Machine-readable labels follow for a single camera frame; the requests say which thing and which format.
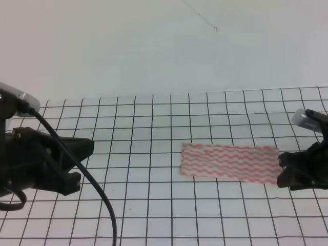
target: wire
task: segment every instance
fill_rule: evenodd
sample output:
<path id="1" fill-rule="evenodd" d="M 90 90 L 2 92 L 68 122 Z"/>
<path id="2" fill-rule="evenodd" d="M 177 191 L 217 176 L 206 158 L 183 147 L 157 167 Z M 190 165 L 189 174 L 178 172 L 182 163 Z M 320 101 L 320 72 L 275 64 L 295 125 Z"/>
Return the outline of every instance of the wire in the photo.
<path id="1" fill-rule="evenodd" d="M 50 133 L 50 135 L 53 137 L 53 139 L 58 143 L 59 147 L 67 154 L 67 156 L 74 162 L 74 164 L 80 169 L 80 171 L 84 174 L 84 176 L 87 178 L 87 180 L 92 184 L 92 186 L 96 189 L 98 194 L 101 196 L 104 204 L 106 205 L 109 214 L 111 216 L 112 221 L 112 227 L 113 227 L 113 246 L 116 246 L 117 241 L 117 225 L 116 225 L 116 218 L 115 213 L 113 210 L 113 207 L 111 203 L 109 202 L 108 197 L 100 187 L 100 185 L 97 183 L 97 181 L 92 177 L 92 175 L 88 172 L 88 170 L 79 162 L 67 149 L 64 142 L 61 140 L 61 138 L 58 136 L 58 134 L 55 132 L 55 130 L 49 125 L 49 123 L 34 109 L 29 106 L 29 104 L 25 101 L 21 101 L 20 111 L 27 112 L 35 118 L 37 118 L 40 123 L 47 129 L 47 131 Z"/>

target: grid paper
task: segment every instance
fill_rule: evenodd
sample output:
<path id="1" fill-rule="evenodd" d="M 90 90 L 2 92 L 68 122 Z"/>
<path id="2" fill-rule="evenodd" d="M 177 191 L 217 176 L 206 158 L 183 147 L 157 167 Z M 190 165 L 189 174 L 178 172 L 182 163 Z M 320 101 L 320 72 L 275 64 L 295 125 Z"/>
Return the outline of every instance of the grid paper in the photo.
<path id="1" fill-rule="evenodd" d="M 328 191 L 179 173 L 182 142 L 284 152 L 322 141 L 292 125 L 299 108 L 326 114 L 328 88 L 67 99 L 47 101 L 40 112 L 59 135 L 95 141 L 83 164 L 112 202 L 117 245 L 328 245 Z M 12 119 L 11 129 L 19 126 L 45 131 L 33 118 Z M 0 212 L 0 245 L 111 245 L 109 213 L 83 176 L 81 191 L 66 197 L 25 193 L 23 210 Z"/>

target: black cable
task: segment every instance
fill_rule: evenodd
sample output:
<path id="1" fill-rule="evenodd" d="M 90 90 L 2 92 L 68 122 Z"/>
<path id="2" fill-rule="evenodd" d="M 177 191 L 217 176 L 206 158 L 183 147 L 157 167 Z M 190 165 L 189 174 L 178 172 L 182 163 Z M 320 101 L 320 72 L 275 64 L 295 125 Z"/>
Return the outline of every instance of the black cable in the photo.
<path id="1" fill-rule="evenodd" d="M 26 203 L 26 195 L 23 191 L 15 188 L 11 183 L 5 185 L 4 189 L 11 194 L 14 194 L 20 199 L 20 203 L 3 203 L 0 202 L 0 211 L 17 211 L 24 207 Z"/>
<path id="2" fill-rule="evenodd" d="M 50 133 L 50 135 L 53 137 L 53 139 L 57 142 L 59 147 L 65 152 L 65 154 L 74 162 L 74 164 L 80 169 L 80 171 L 84 174 L 84 176 L 87 178 L 87 180 L 92 184 L 92 186 L 96 189 L 98 194 L 101 196 L 102 200 L 104 201 L 104 204 L 106 205 L 109 214 L 111 216 L 112 221 L 112 227 L 113 227 L 113 246 L 116 246 L 117 241 L 117 225 L 116 225 L 116 218 L 115 213 L 113 210 L 113 207 L 111 203 L 109 202 L 108 197 L 100 187 L 100 185 L 97 183 L 97 181 L 92 177 L 92 175 L 89 173 L 89 171 L 71 154 L 71 152 L 67 149 L 61 138 L 58 136 L 58 134 L 55 132 L 55 130 L 49 125 L 49 123 L 40 115 L 34 108 L 31 108 L 29 104 L 25 101 L 21 101 L 21 104 L 19 106 L 19 110 L 23 113 L 29 113 L 35 118 L 37 118 L 40 123 L 47 129 L 47 131 Z"/>

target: white cloth with pink wavy lines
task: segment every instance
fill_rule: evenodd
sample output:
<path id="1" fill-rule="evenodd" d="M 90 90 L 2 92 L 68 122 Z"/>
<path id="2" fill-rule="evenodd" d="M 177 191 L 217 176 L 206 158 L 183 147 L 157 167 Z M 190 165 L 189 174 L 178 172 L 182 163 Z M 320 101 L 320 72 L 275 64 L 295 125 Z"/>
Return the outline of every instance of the white cloth with pink wavy lines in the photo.
<path id="1" fill-rule="evenodd" d="M 274 146 L 182 144 L 181 175 L 216 177 L 218 181 L 277 184 L 282 169 Z"/>

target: white backdrop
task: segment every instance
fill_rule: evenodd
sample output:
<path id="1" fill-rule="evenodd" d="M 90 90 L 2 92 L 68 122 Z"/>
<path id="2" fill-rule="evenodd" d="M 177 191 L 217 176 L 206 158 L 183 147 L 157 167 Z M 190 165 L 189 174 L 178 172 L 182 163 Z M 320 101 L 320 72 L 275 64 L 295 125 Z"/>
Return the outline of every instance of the white backdrop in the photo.
<path id="1" fill-rule="evenodd" d="M 0 0 L 0 81 L 40 99 L 322 85 L 327 0 Z"/>

